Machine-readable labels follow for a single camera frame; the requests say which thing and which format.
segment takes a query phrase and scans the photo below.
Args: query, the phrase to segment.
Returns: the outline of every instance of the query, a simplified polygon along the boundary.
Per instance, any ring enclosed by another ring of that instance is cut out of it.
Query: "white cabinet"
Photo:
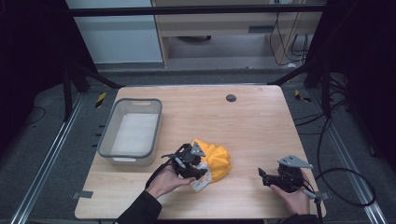
[[[149,0],[66,0],[69,8],[151,7]],[[153,16],[75,17],[95,64],[163,63]]]

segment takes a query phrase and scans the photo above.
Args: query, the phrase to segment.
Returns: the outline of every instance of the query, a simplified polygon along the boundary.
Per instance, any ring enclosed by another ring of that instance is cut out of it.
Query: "plastic bin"
[[[162,109],[158,99],[119,99],[111,109],[98,153],[115,164],[152,164]]]

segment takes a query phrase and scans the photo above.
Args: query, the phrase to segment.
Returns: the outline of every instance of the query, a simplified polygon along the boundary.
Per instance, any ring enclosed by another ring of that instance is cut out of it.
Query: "orange cloth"
[[[206,161],[212,174],[212,181],[214,183],[231,171],[230,153],[223,146],[216,146],[208,144],[202,140],[195,138],[192,143],[197,142],[200,148],[204,151],[205,157],[202,161]]]

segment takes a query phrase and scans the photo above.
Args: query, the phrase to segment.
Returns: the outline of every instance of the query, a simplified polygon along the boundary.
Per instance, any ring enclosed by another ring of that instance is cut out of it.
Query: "human hand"
[[[146,191],[154,198],[158,199],[162,195],[167,194],[180,186],[189,185],[194,180],[194,177],[185,179],[178,177],[175,173],[174,167],[172,165],[167,165],[152,180]]]
[[[306,183],[308,182],[308,178],[306,177],[306,174],[304,171],[302,171],[304,180]],[[309,198],[308,196],[303,192],[302,189],[298,189],[292,193],[287,193],[280,187],[276,185],[271,185],[270,188],[277,194],[279,195],[283,201],[285,201],[286,206],[288,207],[289,211],[293,214],[298,214],[298,215],[309,215],[310,214],[310,209],[309,209]]]

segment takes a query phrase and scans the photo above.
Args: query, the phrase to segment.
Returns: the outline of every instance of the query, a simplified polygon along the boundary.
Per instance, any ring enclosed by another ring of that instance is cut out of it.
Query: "table top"
[[[233,94],[235,102],[226,96]],[[163,103],[157,157],[150,166],[114,165],[96,154],[79,198],[77,218],[115,219],[142,192],[151,174],[182,144],[199,138],[222,145],[231,154],[231,172],[195,193],[190,186],[163,195],[159,219],[282,218],[286,205],[262,184],[261,167],[277,175],[277,159],[294,155],[307,161],[282,90],[278,86],[155,86],[126,87],[120,98],[157,98]],[[304,169],[318,189],[311,170]],[[311,201],[311,213],[316,206]]]

